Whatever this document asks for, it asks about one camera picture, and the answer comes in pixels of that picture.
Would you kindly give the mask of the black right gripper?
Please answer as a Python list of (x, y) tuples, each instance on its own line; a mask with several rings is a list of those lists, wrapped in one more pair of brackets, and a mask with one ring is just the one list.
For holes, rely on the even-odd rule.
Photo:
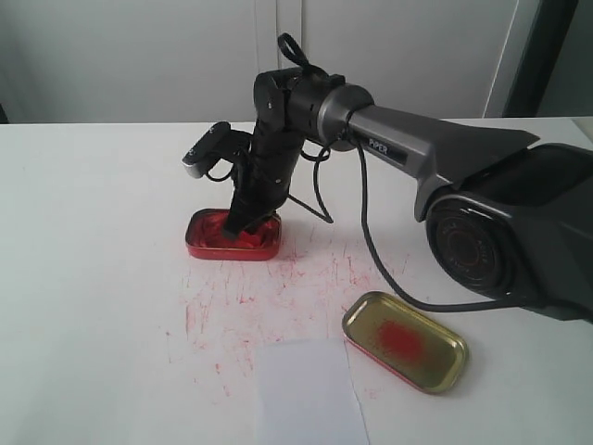
[(257, 231), (288, 199), (305, 142), (288, 108), (297, 85), (319, 75), (318, 69), (270, 70), (257, 75), (253, 85), (256, 124), (246, 166), (222, 227), (227, 238), (236, 239), (244, 230)]

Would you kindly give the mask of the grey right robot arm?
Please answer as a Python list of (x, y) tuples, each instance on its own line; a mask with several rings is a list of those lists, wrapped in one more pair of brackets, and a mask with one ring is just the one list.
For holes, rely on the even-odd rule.
[(257, 120), (238, 152), (229, 237), (289, 196), (303, 145), (374, 155), (417, 183), (414, 217), (441, 268), (480, 294), (429, 312), (521, 308), (558, 320), (592, 317), (592, 154), (522, 130), (466, 126), (377, 106), (364, 88), (316, 67), (266, 71)]

